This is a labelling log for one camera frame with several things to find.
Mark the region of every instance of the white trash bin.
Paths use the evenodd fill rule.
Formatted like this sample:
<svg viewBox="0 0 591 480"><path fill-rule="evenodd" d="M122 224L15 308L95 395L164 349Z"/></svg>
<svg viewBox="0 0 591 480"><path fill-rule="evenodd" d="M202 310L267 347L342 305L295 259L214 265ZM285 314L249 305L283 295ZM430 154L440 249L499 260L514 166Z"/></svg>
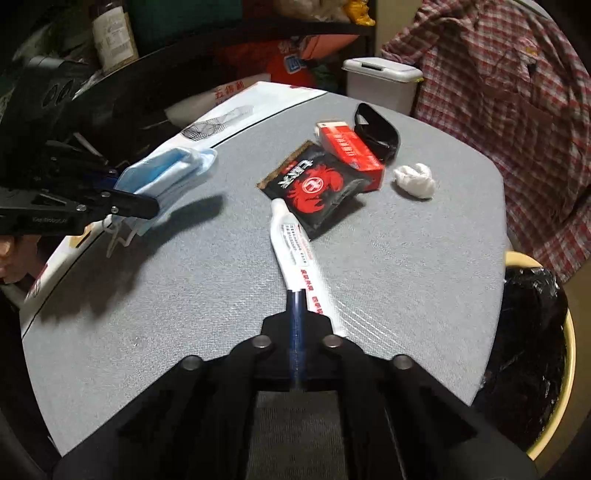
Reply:
<svg viewBox="0 0 591 480"><path fill-rule="evenodd" d="M410 115L421 70L379 57L345 60L347 96Z"/></svg>

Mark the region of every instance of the yellow object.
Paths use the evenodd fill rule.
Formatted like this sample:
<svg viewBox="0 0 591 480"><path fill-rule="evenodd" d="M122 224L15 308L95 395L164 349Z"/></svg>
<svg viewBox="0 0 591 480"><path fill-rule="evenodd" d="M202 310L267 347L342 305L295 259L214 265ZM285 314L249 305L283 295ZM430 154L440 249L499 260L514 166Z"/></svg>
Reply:
<svg viewBox="0 0 591 480"><path fill-rule="evenodd" d="M540 265L533 258L524 254L520 254L519 252L506 252L505 266L535 268L541 267L542 265ZM566 405L569 402L570 393L573 390L574 365L577 355L574 341L573 319L570 316L569 310L566 311L566 320L564 321L564 341L566 343L566 360L564 366L564 377L562 379L562 387L560 388L560 395L558 396L558 402L554 407L554 411L548 420L548 425L546 425L546 428L535 441L535 443L527 450L527 455L529 455L532 460L535 460L541 451L544 450L552 438L552 435L558 428L558 425L564 416Z"/></svg>
<svg viewBox="0 0 591 480"><path fill-rule="evenodd" d="M366 27L373 27L375 20L369 17L369 7L367 0L349 0L343 7L343 10L349 19L356 25L364 25Z"/></svg>
<svg viewBox="0 0 591 480"><path fill-rule="evenodd" d="M86 227L84 228L84 233L82 235L71 236L70 237L70 248L78 248L80 246L80 244L88 238L88 234L90 233L90 230L92 230L92 226L86 225Z"/></svg>

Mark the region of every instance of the toothpaste tube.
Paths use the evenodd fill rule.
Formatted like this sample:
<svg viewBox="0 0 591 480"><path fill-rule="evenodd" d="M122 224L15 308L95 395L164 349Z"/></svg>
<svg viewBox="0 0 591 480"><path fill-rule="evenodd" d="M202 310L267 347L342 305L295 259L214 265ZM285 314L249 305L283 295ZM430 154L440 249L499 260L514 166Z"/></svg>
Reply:
<svg viewBox="0 0 591 480"><path fill-rule="evenodd" d="M316 136L322 147L340 161L365 173L371 180L365 192L379 190L384 179L384 165L345 122L316 124Z"/></svg>
<svg viewBox="0 0 591 480"><path fill-rule="evenodd" d="M282 199L273 200L271 210L271 243L287 290L305 289L308 310L326 315L333 332L346 336L306 232Z"/></svg>

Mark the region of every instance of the gray tablecloth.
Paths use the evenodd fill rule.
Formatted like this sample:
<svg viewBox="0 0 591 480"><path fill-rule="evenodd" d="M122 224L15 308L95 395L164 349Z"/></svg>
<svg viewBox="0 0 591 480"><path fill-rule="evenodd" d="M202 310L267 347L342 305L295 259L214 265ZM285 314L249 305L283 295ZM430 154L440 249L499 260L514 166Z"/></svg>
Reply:
<svg viewBox="0 0 591 480"><path fill-rule="evenodd" d="M217 147L219 170L170 220L105 258L99 237L62 279L24 337L41 412L69 451L189 353L211 359L256 335L285 305L269 241L270 201L255 184L316 122L353 121L357 101L324 95ZM412 118L396 165L422 162L431 201L360 194L313 242L349 337L373 355L408 353L470 403L486 367L502 295L502 179L484 156Z"/></svg>

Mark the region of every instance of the yellow bucket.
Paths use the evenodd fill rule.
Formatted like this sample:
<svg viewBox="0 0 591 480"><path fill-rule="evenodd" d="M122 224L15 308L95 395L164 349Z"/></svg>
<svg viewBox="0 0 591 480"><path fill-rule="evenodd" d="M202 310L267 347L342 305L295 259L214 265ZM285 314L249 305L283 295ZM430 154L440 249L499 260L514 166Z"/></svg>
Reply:
<svg viewBox="0 0 591 480"><path fill-rule="evenodd" d="M542 265L533 258L520 254L519 252L506 252L505 266L535 268L541 267ZM540 452L544 450L546 445L548 445L552 435L554 435L554 432L564 416L564 411L566 410L566 405L569 402L570 393L573 389L574 364L577 356L577 349L574 341L573 319L570 316L569 310L566 311L566 320L564 321L564 341L566 343L566 360L560 395L558 396L558 402L554 407L554 411L548 420L548 425L546 425L544 431L540 434L535 443L527 450L527 455L529 455L532 460L537 458Z"/></svg>

